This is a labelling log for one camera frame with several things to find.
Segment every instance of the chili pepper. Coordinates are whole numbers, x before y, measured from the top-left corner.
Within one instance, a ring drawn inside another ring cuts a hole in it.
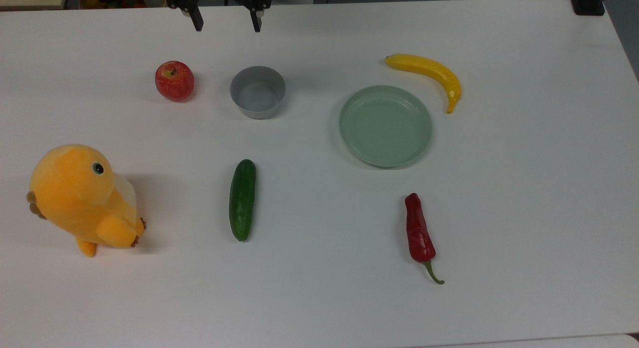
[[[417,262],[426,266],[429,275],[437,284],[443,284],[433,274],[431,260],[435,257],[435,247],[426,231],[426,220],[422,211],[422,202],[417,193],[411,193],[404,200],[406,203],[406,233],[408,234],[408,250],[410,256]]]

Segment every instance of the pepper stem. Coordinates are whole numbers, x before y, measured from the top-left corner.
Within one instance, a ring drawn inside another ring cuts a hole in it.
[[[431,275],[431,278],[433,278],[436,284],[443,284],[443,281],[438,280],[437,277],[435,277],[433,273],[433,266],[431,266],[431,261],[424,262],[423,264],[424,266],[426,266],[426,270],[428,270],[429,275]]]

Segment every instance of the stuffed toy eye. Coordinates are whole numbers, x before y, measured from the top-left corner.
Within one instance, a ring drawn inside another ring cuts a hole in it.
[[[100,162],[93,162],[93,171],[96,175],[102,175],[104,173],[104,167],[102,167]]]

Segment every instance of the cucumber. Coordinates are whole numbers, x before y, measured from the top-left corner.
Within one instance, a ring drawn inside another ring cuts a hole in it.
[[[238,163],[233,175],[233,182],[231,182],[229,219],[233,236],[240,242],[246,241],[251,233],[257,178],[257,170],[253,161],[245,159]]]

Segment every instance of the orange stuffed animal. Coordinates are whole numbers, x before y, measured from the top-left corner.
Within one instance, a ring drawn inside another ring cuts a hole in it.
[[[73,234],[89,257],[96,244],[134,247],[146,228],[133,186],[89,146],[50,150],[33,171],[27,200],[34,214]]]

